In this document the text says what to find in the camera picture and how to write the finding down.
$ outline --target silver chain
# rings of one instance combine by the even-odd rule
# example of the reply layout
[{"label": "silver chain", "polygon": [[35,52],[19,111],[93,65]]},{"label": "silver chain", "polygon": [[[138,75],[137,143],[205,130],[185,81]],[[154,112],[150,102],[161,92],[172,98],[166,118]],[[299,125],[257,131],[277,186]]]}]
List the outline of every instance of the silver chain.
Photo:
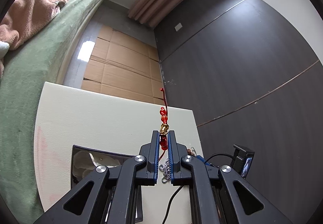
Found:
[{"label": "silver chain", "polygon": [[159,170],[161,172],[163,172],[163,174],[164,174],[164,176],[161,179],[162,183],[164,183],[164,184],[171,179],[171,174],[170,174],[170,168],[169,167],[170,167],[170,164],[169,164],[168,158],[166,159],[164,165],[163,164],[159,165]]}]

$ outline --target table top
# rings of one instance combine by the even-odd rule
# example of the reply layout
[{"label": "table top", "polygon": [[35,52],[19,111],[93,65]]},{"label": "table top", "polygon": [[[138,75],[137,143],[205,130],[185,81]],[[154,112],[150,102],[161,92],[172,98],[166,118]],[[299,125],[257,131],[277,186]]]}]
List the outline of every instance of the table top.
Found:
[{"label": "table top", "polygon": [[[159,130],[160,105],[144,103],[45,82],[40,97],[34,135],[34,164],[38,192],[48,210],[70,190],[73,145],[127,155],[137,155],[143,144]],[[194,147],[202,155],[191,110],[169,107],[169,130],[177,142]],[[160,161],[164,163],[167,152]],[[167,204],[177,187],[161,182],[143,186],[143,222],[162,222]],[[166,223],[189,224],[188,189],[172,202]]]}]

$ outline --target pink fleece blanket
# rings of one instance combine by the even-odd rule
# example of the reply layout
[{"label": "pink fleece blanket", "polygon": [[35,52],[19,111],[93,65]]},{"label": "pink fleece blanket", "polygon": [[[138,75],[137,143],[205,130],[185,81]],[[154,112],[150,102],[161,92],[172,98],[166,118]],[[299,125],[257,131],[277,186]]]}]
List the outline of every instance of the pink fleece blanket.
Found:
[{"label": "pink fleece blanket", "polygon": [[68,0],[15,0],[0,23],[0,78],[3,57],[42,30]]}]

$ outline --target device screen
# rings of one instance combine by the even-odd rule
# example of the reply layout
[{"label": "device screen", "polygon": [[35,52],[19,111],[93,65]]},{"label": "device screen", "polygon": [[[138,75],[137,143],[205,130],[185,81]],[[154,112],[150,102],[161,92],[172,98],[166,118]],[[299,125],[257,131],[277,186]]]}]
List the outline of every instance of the device screen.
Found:
[{"label": "device screen", "polygon": [[251,165],[252,157],[248,157],[243,166],[241,177],[246,177]]}]

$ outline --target mattress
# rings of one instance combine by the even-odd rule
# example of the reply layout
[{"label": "mattress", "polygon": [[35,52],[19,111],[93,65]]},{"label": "mattress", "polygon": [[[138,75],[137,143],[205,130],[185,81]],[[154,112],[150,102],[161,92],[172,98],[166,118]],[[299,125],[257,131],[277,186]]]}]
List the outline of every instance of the mattress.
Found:
[{"label": "mattress", "polygon": [[5,56],[0,84],[0,194],[20,224],[32,224],[44,212],[33,158],[36,113],[44,82],[56,82],[75,36],[100,1],[69,0],[41,32]]}]

